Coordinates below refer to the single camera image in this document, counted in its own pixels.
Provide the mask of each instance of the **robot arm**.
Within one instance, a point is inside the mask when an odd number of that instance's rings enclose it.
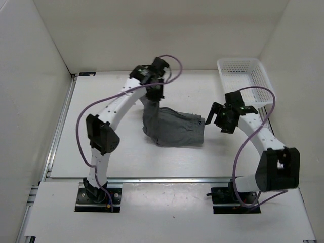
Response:
[[[105,193],[100,189],[96,176],[99,184],[105,188],[110,155],[117,148],[120,141],[115,132],[119,122],[143,95],[146,94],[149,99],[155,101],[163,98],[162,85],[147,87],[146,89],[134,89],[127,93],[126,91],[140,85],[162,83],[165,74],[164,69],[168,67],[168,63],[159,57],[156,57],[151,65],[137,66],[120,91],[125,95],[112,100],[97,115],[88,115],[86,123],[92,153],[91,165],[96,166],[97,174],[94,167],[90,168],[88,177],[84,178],[83,182],[88,194],[96,201],[100,201]]]
[[[224,105],[214,102],[205,125],[210,124],[216,114],[214,124],[223,133],[232,134],[239,127],[250,136],[261,126],[257,110],[244,105],[240,91],[225,94],[225,100]],[[298,186],[300,155],[296,148],[287,148],[265,127],[253,136],[251,142],[260,154],[260,162],[255,174],[236,178],[238,192],[267,192]]]

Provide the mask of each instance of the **gray fabric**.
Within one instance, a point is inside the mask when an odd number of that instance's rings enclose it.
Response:
[[[159,102],[140,98],[144,105],[143,131],[160,146],[180,147],[204,142],[205,119],[200,115],[160,108]]]

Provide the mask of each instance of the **white mesh basket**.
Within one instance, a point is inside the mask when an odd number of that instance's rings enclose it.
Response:
[[[225,93],[248,86],[263,86],[273,91],[267,73],[257,58],[222,58],[217,61],[217,66]],[[246,106],[261,108],[273,103],[266,90],[247,89],[241,93]]]

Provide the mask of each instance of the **white enclosure wall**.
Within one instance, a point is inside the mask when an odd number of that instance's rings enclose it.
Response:
[[[77,73],[129,71],[165,53],[186,70],[215,70],[222,57],[258,57],[288,0],[34,2]]]
[[[324,242],[324,1],[290,0],[261,60],[278,97],[274,132],[300,150],[300,189]]]
[[[14,242],[69,73],[32,0],[0,0],[0,242]]]

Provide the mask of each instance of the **white table surface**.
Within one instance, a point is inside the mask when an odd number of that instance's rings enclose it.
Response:
[[[261,214],[214,215],[209,184],[124,184],[120,213],[74,212],[78,183],[44,182],[27,225],[35,243],[302,243],[314,235],[299,190]],[[265,193],[261,200],[272,195]]]
[[[51,177],[82,178],[89,168],[83,163],[75,141],[75,122],[82,109],[96,100],[114,95],[124,85],[129,72],[97,72],[95,76],[80,76],[68,110]],[[185,71],[173,83],[165,86],[161,106],[176,111],[200,114],[207,118],[212,103],[224,103],[224,92],[218,71]],[[80,125],[80,139],[85,155],[91,152],[86,131],[86,116],[96,114],[105,103],[89,109]],[[224,177],[231,176],[232,165],[246,135],[236,129],[234,134],[222,134],[214,124],[205,127],[202,147],[162,148],[152,143],[142,131],[143,105],[136,102],[121,120],[116,133],[120,145],[110,157],[108,177]],[[237,175],[254,173],[259,155],[249,143],[240,156]]]

